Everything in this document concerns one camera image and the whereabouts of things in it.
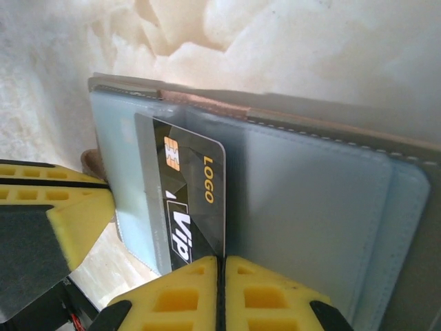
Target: card chip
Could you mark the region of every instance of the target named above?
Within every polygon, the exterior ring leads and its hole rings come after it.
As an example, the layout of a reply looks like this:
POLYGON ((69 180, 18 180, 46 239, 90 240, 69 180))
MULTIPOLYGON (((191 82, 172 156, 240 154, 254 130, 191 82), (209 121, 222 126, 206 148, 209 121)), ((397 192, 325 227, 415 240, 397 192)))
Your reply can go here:
POLYGON ((167 159, 167 165, 176 171, 179 171, 179 149, 178 142, 176 140, 170 139, 169 137, 164 137, 165 144, 165 158, 167 159))

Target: light blue card holder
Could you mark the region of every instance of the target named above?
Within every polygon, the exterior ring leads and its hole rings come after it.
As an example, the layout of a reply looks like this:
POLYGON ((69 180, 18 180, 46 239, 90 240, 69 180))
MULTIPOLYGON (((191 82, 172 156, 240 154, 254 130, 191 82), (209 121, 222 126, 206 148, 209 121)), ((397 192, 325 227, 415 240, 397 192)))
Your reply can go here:
POLYGON ((224 145, 228 254, 329 295, 355 330, 378 329, 429 193, 417 167, 192 106, 100 91, 91 100, 121 238, 143 263, 170 271, 152 232, 135 113, 224 145))

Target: credit card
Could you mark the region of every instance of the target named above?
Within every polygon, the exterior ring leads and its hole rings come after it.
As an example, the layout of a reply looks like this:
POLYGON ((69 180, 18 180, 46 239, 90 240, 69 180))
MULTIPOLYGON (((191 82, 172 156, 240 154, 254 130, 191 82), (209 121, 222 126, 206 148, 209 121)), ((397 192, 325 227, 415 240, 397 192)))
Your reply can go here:
POLYGON ((135 114, 158 268, 225 256, 225 150, 212 139, 135 114))

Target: black base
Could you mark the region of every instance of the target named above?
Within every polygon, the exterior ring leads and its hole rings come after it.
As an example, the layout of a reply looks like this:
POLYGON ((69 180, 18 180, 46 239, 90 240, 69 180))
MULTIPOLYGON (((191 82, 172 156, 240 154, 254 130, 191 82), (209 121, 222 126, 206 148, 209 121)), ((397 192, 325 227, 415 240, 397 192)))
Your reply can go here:
POLYGON ((0 324, 0 331, 55 331, 72 322, 72 314, 87 329, 98 310, 66 277, 9 321, 0 324))

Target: red wire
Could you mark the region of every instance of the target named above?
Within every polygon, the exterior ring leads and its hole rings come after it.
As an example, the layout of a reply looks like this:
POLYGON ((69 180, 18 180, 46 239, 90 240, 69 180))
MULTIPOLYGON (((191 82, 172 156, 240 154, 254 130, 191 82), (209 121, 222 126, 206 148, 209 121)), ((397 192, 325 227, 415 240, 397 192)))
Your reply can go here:
POLYGON ((78 316, 75 314, 71 314, 70 316, 72 317, 72 322, 74 324, 75 331, 85 331, 85 328, 81 325, 81 321, 78 318, 78 316))

